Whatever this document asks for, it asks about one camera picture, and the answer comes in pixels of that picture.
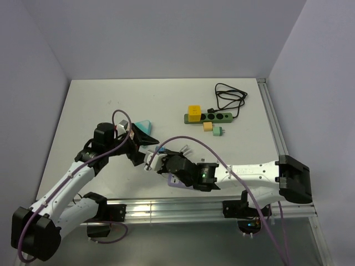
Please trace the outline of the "yellow cube socket adapter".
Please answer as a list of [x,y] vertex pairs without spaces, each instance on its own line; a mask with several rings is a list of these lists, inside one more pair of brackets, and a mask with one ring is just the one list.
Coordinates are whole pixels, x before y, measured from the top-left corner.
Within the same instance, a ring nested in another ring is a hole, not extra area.
[[188,122],[199,122],[201,120],[201,107],[200,105],[189,105],[187,110]]

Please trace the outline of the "purple power strip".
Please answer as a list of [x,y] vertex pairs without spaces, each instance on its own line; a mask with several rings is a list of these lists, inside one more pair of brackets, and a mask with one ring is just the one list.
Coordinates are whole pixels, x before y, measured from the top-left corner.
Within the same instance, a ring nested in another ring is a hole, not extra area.
[[184,183],[182,183],[175,175],[171,173],[168,175],[168,186],[188,189],[188,187]]

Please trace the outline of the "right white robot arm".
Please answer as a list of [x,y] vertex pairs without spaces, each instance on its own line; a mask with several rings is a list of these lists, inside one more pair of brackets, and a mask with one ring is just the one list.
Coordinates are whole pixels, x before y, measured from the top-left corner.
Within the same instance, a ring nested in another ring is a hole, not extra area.
[[159,174],[172,174],[186,187],[201,192],[243,188],[246,196],[240,210],[246,216],[277,201],[313,201],[309,167],[289,155],[256,165],[223,165],[220,161],[193,163],[181,152],[166,150],[154,156],[150,167]]

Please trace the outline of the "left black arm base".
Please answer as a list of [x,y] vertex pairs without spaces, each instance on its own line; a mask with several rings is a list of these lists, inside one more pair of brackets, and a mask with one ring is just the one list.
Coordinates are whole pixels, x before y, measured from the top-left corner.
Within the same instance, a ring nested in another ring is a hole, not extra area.
[[89,238],[105,238],[113,229],[113,224],[115,222],[124,222],[127,207],[126,204],[108,204],[108,200],[106,197],[94,192],[89,192],[85,194],[82,199],[84,198],[94,200],[98,204],[97,214],[90,221],[103,224],[101,226],[88,226],[87,236]]

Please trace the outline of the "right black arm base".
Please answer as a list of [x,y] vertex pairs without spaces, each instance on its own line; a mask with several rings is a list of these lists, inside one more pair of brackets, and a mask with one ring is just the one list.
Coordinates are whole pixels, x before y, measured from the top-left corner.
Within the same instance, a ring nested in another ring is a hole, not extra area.
[[222,202],[224,218],[237,219],[237,225],[243,236],[251,238],[260,233],[262,222],[257,209],[249,206],[247,191],[243,191],[238,200],[225,200]]

